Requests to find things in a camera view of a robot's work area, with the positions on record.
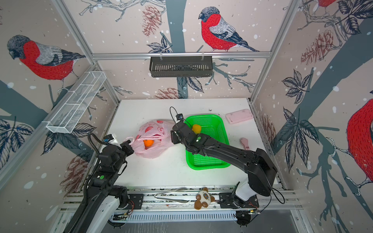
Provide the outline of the yellow fruit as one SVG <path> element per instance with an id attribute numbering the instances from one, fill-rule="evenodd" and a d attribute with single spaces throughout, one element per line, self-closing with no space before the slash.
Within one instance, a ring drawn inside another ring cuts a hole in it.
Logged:
<path id="1" fill-rule="evenodd" d="M 202 131 L 202 127 L 200 126 L 200 125 L 198 125 L 198 124 L 194 124 L 193 126 L 192 126 L 192 131 L 195 133 L 195 134 L 200 134 L 201 133 L 201 131 Z"/>

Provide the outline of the orange fruit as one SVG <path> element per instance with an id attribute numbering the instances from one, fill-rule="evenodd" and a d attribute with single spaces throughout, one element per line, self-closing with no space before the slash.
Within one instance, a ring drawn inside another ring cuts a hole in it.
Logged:
<path id="1" fill-rule="evenodd" d="M 144 143 L 145 148 L 150 148 L 154 144 L 154 141 L 153 140 L 144 140 L 143 143 Z"/>

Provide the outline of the green plastic basket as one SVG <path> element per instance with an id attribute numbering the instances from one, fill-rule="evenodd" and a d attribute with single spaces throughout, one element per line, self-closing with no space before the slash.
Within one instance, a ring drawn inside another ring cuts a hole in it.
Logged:
<path id="1" fill-rule="evenodd" d="M 214 143 L 206 141 L 208 136 L 222 144 L 229 145 L 225 126 L 220 116 L 196 115 L 186 118 L 186 121 L 190 124 L 190 128 L 194 125 L 201 126 L 201 133 L 204 134 L 204 136 L 201 137 L 201 140 L 199 140 L 197 144 L 202 146 L 203 149 L 212 149 L 214 146 Z M 186 151 L 186 162 L 193 170 L 225 169 L 230 166 L 229 163 L 218 158 L 193 154 L 190 151 Z"/>

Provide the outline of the pink plastic bag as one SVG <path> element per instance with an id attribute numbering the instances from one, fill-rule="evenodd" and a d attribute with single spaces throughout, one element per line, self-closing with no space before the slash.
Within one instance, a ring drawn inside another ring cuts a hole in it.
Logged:
<path id="1" fill-rule="evenodd" d="M 152 120 L 142 125 L 135 137 L 128 137 L 125 141 L 131 140 L 130 145 L 137 156 L 154 159 L 174 145 L 171 141 L 173 126 L 174 124 L 168 121 Z M 153 140 L 154 144 L 145 148 L 144 140 Z"/>

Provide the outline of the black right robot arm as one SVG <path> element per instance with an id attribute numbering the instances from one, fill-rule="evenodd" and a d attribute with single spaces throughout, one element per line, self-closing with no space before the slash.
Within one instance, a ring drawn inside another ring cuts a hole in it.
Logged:
<path id="1" fill-rule="evenodd" d="M 192 154 L 200 154 L 229 163 L 248 176 L 248 185 L 261 196 L 269 197 L 277 175 L 277 168 L 269 155 L 258 148 L 242 150 L 224 144 L 205 134 L 194 133 L 187 124 L 178 122 L 171 130 L 172 143 L 183 144 Z"/>

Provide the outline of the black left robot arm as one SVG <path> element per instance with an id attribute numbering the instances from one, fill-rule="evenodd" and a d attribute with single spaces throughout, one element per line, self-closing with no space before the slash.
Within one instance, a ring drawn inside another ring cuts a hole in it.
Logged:
<path id="1" fill-rule="evenodd" d="M 94 133 L 89 133 L 87 139 L 96 152 L 97 162 L 84 183 L 84 198 L 66 226 L 65 233 L 87 233 L 94 226 L 97 226 L 95 231 L 99 232 L 114 210 L 130 206 L 128 213 L 132 214 L 135 209 L 127 187 L 115 185 L 127 168 L 126 158 L 134 153 L 131 141 L 115 145 L 109 143 L 114 139 L 112 135 L 105 136 L 101 141 Z"/>

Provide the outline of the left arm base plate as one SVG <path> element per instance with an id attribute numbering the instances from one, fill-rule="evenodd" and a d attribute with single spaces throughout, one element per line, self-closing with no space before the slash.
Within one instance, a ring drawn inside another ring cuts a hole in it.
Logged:
<path id="1" fill-rule="evenodd" d="M 143 199 L 143 194 L 128 194 L 128 204 L 126 205 L 125 210 L 141 210 L 143 205 Z"/>

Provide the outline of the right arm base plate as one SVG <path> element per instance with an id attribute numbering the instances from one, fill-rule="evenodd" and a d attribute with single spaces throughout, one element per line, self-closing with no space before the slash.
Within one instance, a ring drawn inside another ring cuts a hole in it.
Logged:
<path id="1" fill-rule="evenodd" d="M 219 193 L 217 203 L 222 209 L 259 208 L 256 195 L 252 196 L 247 201 L 243 201 L 234 193 L 222 192 Z"/>

